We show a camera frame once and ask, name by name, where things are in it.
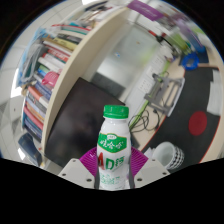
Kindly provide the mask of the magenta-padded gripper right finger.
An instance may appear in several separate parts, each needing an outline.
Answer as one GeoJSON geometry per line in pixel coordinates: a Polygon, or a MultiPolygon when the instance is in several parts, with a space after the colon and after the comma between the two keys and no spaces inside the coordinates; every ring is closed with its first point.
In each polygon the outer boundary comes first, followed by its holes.
{"type": "Polygon", "coordinates": [[[129,186],[141,188],[169,175],[169,172],[156,159],[149,159],[141,151],[131,148],[129,165],[129,186]]]}

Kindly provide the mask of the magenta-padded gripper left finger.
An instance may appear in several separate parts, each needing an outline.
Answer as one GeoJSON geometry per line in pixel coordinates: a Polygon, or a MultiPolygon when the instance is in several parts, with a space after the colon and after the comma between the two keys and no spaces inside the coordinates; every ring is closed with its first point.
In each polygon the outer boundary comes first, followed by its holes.
{"type": "Polygon", "coordinates": [[[90,149],[79,159],[72,158],[58,176],[84,188],[98,189],[97,148],[90,149]]]}

